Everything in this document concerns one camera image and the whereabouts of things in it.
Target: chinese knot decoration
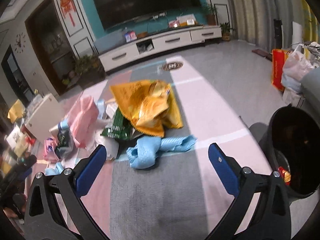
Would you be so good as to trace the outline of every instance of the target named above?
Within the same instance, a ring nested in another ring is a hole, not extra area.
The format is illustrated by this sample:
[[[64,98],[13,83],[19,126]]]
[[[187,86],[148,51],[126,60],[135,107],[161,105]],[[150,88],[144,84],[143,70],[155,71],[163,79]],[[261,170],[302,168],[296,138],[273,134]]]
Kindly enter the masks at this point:
[[[76,12],[76,7],[73,3],[73,0],[60,0],[60,8],[64,18],[66,18],[66,15],[69,14],[72,25],[75,27],[76,24],[71,15],[72,10]]]

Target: white tv cabinet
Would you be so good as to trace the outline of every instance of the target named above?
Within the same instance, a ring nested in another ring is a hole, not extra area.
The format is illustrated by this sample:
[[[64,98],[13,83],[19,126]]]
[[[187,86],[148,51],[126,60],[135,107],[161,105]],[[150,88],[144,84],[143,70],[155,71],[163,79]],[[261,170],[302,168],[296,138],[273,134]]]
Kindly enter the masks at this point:
[[[109,71],[126,63],[141,59],[159,52],[192,44],[202,43],[207,39],[221,38],[219,26],[192,26],[170,30],[129,42],[99,56],[105,69]],[[152,40],[154,49],[140,53],[137,43]]]

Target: drawer handle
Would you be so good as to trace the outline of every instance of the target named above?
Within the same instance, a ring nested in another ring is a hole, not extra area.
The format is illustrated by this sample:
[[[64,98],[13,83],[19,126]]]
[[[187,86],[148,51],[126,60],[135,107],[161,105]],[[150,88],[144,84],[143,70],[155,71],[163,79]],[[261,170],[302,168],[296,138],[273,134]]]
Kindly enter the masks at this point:
[[[119,56],[113,57],[112,60],[120,59],[120,58],[122,58],[122,57],[125,57],[126,55],[127,55],[127,53],[121,54],[121,55],[119,55]]]
[[[167,41],[165,41],[166,43],[170,43],[170,42],[174,42],[174,41],[179,41],[180,40],[180,38],[176,38],[176,39],[172,39],[172,40],[167,40]]]
[[[209,36],[209,35],[214,35],[214,33],[202,33],[202,36]]]

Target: metal screw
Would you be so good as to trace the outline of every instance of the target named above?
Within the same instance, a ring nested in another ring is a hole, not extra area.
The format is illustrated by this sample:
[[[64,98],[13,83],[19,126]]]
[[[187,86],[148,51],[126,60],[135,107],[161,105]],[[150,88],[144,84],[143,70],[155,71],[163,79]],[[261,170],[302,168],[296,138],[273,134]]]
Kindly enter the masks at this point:
[[[252,171],[249,167],[244,167],[242,170],[245,174],[250,174]]]
[[[41,178],[41,177],[42,177],[42,172],[38,172],[38,173],[36,174],[36,178],[39,179],[39,178]]]
[[[273,176],[275,176],[276,178],[280,177],[280,173],[278,171],[274,171],[273,172]]]
[[[69,175],[69,174],[71,174],[71,172],[72,172],[72,169],[67,168],[67,169],[65,169],[65,170],[63,171],[63,174],[64,174],[64,175]]]

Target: trash can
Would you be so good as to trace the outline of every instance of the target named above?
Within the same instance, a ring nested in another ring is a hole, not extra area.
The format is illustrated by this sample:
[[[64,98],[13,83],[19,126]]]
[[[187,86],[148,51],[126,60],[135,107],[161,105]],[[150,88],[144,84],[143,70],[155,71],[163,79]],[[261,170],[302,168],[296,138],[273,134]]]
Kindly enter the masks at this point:
[[[290,202],[311,196],[320,184],[320,129],[303,110],[278,109],[259,142],[272,169],[290,172]]]

